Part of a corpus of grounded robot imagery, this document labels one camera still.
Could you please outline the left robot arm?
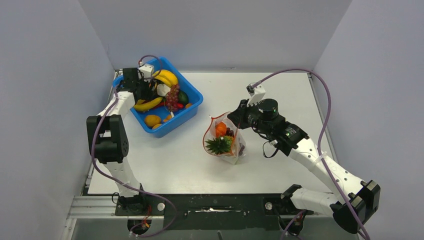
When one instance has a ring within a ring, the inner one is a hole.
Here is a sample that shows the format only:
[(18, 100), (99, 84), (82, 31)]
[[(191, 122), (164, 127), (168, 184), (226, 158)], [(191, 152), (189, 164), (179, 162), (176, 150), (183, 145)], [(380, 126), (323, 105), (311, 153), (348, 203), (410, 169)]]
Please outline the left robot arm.
[(91, 161), (95, 170), (118, 187), (117, 205), (122, 209), (147, 207), (146, 193), (130, 167), (129, 140), (124, 118), (137, 101), (152, 95), (151, 65), (123, 68), (122, 79), (112, 86), (112, 98), (104, 110), (86, 120)]

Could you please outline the orange toy tangerine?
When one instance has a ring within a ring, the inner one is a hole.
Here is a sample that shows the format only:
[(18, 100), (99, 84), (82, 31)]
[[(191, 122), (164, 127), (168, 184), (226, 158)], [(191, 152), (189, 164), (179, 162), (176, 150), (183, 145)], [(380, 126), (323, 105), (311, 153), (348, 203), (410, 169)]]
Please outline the orange toy tangerine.
[(227, 134), (227, 125), (224, 122), (219, 122), (215, 125), (215, 137), (223, 137)]

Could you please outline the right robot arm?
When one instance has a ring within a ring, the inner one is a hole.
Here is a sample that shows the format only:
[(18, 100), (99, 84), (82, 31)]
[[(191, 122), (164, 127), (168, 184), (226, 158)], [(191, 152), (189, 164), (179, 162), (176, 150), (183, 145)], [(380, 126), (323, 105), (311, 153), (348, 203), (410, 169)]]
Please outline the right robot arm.
[(351, 174), (318, 146), (299, 126), (278, 112), (274, 99), (261, 100), (248, 106), (241, 100), (228, 114), (238, 129), (252, 129), (277, 151), (298, 162), (330, 190), (329, 193), (308, 190), (293, 184), (281, 194), (281, 207), (289, 214), (306, 210), (332, 217), (346, 232), (357, 234), (378, 210), (381, 187)]

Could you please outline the orange toy pineapple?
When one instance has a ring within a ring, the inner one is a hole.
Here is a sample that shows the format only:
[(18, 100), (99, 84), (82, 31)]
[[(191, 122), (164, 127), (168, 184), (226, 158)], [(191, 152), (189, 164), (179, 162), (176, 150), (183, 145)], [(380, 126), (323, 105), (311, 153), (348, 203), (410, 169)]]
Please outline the orange toy pineapple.
[(208, 139), (205, 142), (206, 151), (212, 155), (228, 154), (232, 150), (233, 139), (228, 136)]

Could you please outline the dark purple toy grapes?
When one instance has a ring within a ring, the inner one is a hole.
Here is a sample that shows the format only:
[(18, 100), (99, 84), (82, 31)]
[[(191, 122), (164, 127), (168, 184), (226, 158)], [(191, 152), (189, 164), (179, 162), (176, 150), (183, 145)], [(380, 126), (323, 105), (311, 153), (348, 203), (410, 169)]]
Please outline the dark purple toy grapes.
[(242, 157), (245, 151), (245, 143), (242, 141), (241, 136), (237, 136), (237, 132), (234, 132), (232, 129), (230, 129), (229, 127), (226, 128), (226, 133), (225, 135), (227, 137), (231, 137), (233, 139), (233, 144), (232, 147), (235, 148), (236, 146), (238, 147), (238, 156)]

